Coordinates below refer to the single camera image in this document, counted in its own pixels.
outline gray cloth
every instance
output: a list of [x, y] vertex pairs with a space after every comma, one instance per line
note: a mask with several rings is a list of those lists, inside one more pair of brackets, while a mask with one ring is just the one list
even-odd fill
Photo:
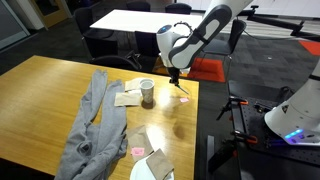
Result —
[[[96, 70], [80, 101], [56, 180], [106, 179], [111, 163], [125, 154], [126, 107], [114, 106], [116, 93], [124, 92], [124, 87], [116, 81], [106, 89], [106, 83], [107, 73]], [[94, 125], [102, 100], [101, 123]]]

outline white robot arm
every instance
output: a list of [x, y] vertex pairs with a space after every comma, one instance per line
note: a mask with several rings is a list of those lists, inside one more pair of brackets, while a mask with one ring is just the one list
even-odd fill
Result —
[[171, 76], [171, 83], [179, 84], [181, 69], [190, 68], [199, 52], [252, 0], [213, 0], [202, 22], [194, 30], [187, 23], [190, 35], [177, 32], [175, 25], [165, 25], [157, 32], [158, 47], [164, 66]]

